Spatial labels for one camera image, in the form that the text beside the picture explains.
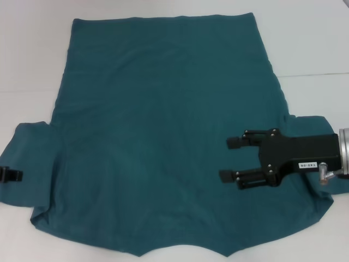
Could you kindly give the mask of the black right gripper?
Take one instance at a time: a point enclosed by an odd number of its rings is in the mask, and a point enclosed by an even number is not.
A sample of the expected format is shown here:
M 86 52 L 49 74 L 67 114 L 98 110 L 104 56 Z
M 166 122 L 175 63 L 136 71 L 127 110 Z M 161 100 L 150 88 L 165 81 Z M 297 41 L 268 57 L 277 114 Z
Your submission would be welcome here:
M 242 171 L 220 170 L 222 183 L 238 189 L 276 187 L 293 173 L 318 172 L 320 180 L 341 175 L 341 153 L 336 134 L 289 137 L 278 130 L 245 130 L 241 137 L 226 140 L 229 150 L 259 146 L 261 168 Z

